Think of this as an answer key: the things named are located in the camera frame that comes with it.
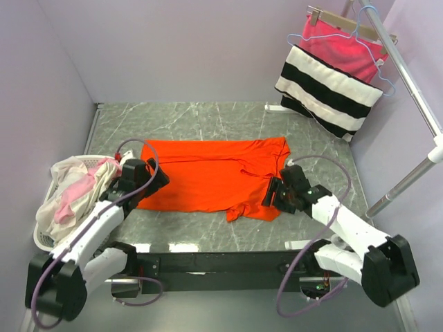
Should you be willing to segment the silver clothes rack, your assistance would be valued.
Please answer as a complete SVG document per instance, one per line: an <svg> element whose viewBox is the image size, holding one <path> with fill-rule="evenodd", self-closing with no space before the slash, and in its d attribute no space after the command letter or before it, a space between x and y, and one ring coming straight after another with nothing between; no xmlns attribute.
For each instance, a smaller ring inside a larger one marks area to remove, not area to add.
<svg viewBox="0 0 443 332"><path fill-rule="evenodd" d="M433 113L442 116L442 2L394 1L384 21ZM298 114L264 113L261 136L285 136L313 184L346 194L356 213L376 203L433 147L433 140L392 63L383 74L396 92L382 98L351 143L332 137ZM436 165L400 194L373 221L405 237L422 281L437 268L442 251L442 166Z"/></svg>

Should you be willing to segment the wooden clip hanger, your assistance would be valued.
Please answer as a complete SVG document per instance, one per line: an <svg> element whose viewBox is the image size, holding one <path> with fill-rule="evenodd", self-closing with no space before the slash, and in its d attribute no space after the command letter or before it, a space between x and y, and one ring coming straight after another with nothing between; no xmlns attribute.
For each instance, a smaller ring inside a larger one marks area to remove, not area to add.
<svg viewBox="0 0 443 332"><path fill-rule="evenodd" d="M357 25L357 21L334 14L333 12L323 10L319 7L307 6L307 12L311 15L311 25L315 26L319 21L335 26L339 30L344 30L348 33L357 28L359 36L372 42L381 42L376 30L365 24Z"/></svg>

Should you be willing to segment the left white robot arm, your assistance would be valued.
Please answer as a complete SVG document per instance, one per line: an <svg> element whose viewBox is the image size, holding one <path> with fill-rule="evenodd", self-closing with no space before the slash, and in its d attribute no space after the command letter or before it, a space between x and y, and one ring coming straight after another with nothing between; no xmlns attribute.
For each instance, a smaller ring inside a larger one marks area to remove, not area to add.
<svg viewBox="0 0 443 332"><path fill-rule="evenodd" d="M139 279L138 253L132 245L114 242L93 254L110 232L145 198L168 185L169 177L155 158L129 159L112 180L82 225L47 254L35 255L28 265L25 306L59 321L74 320L87 297L114 275Z"/></svg>

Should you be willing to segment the black white striped cloth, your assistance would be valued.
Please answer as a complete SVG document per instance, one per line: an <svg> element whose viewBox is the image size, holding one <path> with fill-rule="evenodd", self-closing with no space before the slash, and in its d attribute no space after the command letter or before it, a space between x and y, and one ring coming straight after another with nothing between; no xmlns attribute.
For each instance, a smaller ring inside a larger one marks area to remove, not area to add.
<svg viewBox="0 0 443 332"><path fill-rule="evenodd" d="M282 105L351 142L383 91L294 45L275 90Z"/></svg>

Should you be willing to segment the black base beam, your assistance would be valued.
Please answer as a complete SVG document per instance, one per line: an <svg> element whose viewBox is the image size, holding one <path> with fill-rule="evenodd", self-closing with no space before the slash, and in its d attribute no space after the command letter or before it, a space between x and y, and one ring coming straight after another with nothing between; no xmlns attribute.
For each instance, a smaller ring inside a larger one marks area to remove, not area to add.
<svg viewBox="0 0 443 332"><path fill-rule="evenodd" d="M160 281L165 292L277 290L297 250L263 252L139 253L136 270L108 282L132 277Z"/></svg>

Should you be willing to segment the orange t-shirt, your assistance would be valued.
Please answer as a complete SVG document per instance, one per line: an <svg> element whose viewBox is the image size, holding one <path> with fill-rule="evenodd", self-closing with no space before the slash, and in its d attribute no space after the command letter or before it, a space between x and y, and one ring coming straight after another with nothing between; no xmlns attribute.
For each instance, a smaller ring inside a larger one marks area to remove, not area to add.
<svg viewBox="0 0 443 332"><path fill-rule="evenodd" d="M155 151L170 182L143 199L138 208L161 212L225 212L232 222L241 216L273 221L280 212L262 201L270 180L291 150L285 137L264 140L151 140L141 158Z"/></svg>

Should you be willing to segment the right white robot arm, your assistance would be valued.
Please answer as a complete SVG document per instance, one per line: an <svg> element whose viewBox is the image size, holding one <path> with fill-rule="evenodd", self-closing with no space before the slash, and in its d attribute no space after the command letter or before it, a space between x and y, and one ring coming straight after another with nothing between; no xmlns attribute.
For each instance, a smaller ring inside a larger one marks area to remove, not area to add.
<svg viewBox="0 0 443 332"><path fill-rule="evenodd" d="M345 244L341 248L317 234L289 265L280 291L300 262L310 275L330 271L358 283L380 307L386 307L419 286L419 273L409 242L399 234L391 237L374 228L322 185L311 185L301 166L286 166L280 171L280 177L273 177L262 205L289 214L304 212Z"/></svg>

